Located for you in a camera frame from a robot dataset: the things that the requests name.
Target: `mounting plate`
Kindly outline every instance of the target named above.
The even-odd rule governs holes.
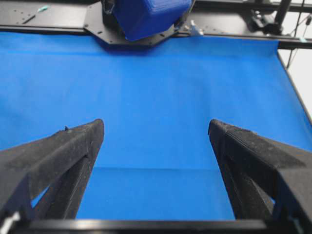
[[[171,26],[167,31],[154,36],[137,41],[128,41],[119,31],[111,29],[103,24],[102,14],[102,3],[100,1],[88,6],[84,21],[84,29],[108,44],[153,46],[171,37],[175,33],[174,26]]]

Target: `wire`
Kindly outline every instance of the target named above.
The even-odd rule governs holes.
[[[303,38],[304,38],[304,36],[306,35],[308,26],[309,26],[309,25],[306,25],[306,28],[304,29],[304,33],[303,33],[303,36],[302,36]],[[291,60],[291,62],[290,62],[290,64],[289,64],[289,66],[292,65],[293,60],[294,60],[294,57],[296,57],[296,55],[297,55],[297,53],[298,53],[298,50],[299,50],[299,49],[296,49],[296,51],[295,51],[295,53],[294,53],[294,55],[293,55],[293,57],[292,57],[292,60]]]
[[[311,16],[312,16],[312,14],[310,13],[310,14],[308,14],[306,17],[304,17],[304,19],[298,24],[298,26],[302,25],[302,23],[304,23],[304,21],[306,21],[307,18],[309,18],[309,17],[311,17]],[[288,35],[293,34],[293,32],[294,32],[295,30],[296,30],[296,28],[294,28],[290,33],[288,33]]]
[[[298,26],[299,26],[299,23],[300,23],[300,18],[301,18],[301,14],[302,14],[304,3],[305,3],[305,0],[302,0],[301,7],[300,7],[300,12],[299,12],[299,16],[298,16],[298,20],[297,20],[297,24],[296,24],[296,28],[294,30],[294,37],[297,36],[297,30],[298,30]],[[293,56],[293,50],[291,50],[291,54],[289,55],[289,59],[288,59],[288,63],[287,63],[287,69],[289,69],[289,67],[291,65],[292,56]]]

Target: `blue backdrop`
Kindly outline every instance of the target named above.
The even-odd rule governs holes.
[[[312,149],[277,42],[0,33],[0,149],[95,118],[105,140],[78,218],[233,219],[207,131],[217,118]]]

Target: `blue 3d printed part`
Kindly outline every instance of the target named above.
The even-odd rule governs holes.
[[[192,0],[118,0],[114,15],[126,39],[135,41],[168,30]]]

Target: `cable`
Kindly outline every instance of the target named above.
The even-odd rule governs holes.
[[[297,36],[297,30],[298,30],[298,26],[299,26],[299,22],[300,22],[300,18],[301,18],[301,14],[302,14],[304,3],[305,3],[305,0],[302,0],[301,7],[300,7],[300,12],[299,12],[299,16],[298,16],[298,20],[297,20],[297,24],[296,24],[296,28],[294,30],[294,37]],[[289,66],[291,64],[292,56],[293,56],[293,50],[291,50],[291,54],[289,55],[289,59],[288,59],[288,63],[287,63],[287,69],[289,69]]]
[[[312,15],[311,14],[309,14],[308,15],[308,17],[306,18],[306,28],[304,29],[304,32],[303,32],[303,35],[302,35],[302,37],[304,38],[305,37],[305,35],[306,35],[306,32],[307,32],[307,29],[308,29],[308,26],[311,24],[311,21],[312,21]],[[296,52],[295,52],[295,54],[293,55],[293,57],[292,57],[292,60],[290,61],[290,63],[289,63],[289,67],[292,65],[292,63],[293,63],[293,60],[294,60],[294,58],[296,57],[296,55],[297,55],[297,52],[298,52],[298,49],[296,49]]]
[[[309,17],[312,17],[312,14],[308,14],[306,17],[304,17],[304,19],[298,24],[298,26],[302,25],[302,23]],[[287,35],[291,35],[293,34],[293,32],[296,30],[296,28],[294,28],[290,33],[288,33]]]

